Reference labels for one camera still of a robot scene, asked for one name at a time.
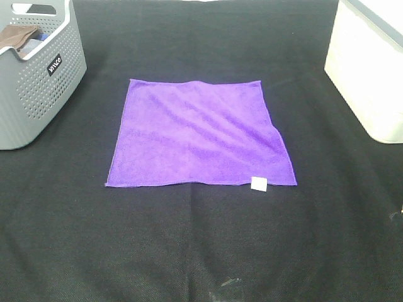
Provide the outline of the white storage bin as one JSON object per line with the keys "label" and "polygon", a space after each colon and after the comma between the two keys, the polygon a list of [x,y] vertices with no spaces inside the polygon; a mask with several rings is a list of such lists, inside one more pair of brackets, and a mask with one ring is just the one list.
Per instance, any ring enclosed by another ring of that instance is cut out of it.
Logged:
{"label": "white storage bin", "polygon": [[324,70],[370,137],[402,143],[402,1],[339,1]]}

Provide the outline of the grey perforated laundry basket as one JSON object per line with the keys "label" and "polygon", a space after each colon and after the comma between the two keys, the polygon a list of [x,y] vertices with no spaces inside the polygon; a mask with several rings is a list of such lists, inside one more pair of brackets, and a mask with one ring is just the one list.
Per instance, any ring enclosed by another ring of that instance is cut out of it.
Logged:
{"label": "grey perforated laundry basket", "polygon": [[1,1],[1,28],[37,25],[48,37],[23,58],[13,47],[1,49],[1,150],[34,141],[87,70],[72,1],[31,1],[53,14],[17,13],[14,4]]}

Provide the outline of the black table cover cloth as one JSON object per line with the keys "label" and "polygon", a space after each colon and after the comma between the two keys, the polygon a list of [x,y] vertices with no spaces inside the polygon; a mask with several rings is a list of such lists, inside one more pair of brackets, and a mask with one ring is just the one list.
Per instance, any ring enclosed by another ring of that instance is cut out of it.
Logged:
{"label": "black table cover cloth", "polygon": [[[336,1],[75,1],[87,71],[1,153],[2,301],[401,301],[402,146],[324,72]],[[260,80],[295,187],[107,188],[129,79]]]}

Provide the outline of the purple microfiber towel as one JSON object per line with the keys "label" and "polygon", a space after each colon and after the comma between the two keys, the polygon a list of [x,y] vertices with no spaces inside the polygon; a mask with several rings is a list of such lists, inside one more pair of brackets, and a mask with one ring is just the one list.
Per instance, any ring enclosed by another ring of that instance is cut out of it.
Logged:
{"label": "purple microfiber towel", "polygon": [[106,186],[296,186],[260,81],[131,79]]}

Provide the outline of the blue cloth in basket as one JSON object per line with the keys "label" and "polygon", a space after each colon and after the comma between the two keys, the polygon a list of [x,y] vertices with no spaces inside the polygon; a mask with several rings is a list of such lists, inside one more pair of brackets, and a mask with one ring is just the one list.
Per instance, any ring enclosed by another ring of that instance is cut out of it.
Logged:
{"label": "blue cloth in basket", "polygon": [[30,53],[36,47],[38,47],[42,42],[47,39],[48,35],[46,33],[39,33],[38,35],[34,36],[33,38],[27,39],[25,44],[20,48],[20,53]]}

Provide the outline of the brown cloth in basket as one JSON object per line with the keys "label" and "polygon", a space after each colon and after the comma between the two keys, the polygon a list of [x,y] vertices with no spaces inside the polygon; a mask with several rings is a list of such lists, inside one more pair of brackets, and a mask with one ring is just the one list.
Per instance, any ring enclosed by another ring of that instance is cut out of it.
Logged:
{"label": "brown cloth in basket", "polygon": [[13,48],[20,58],[25,58],[42,44],[38,35],[37,26],[7,25],[1,32],[1,54]]}

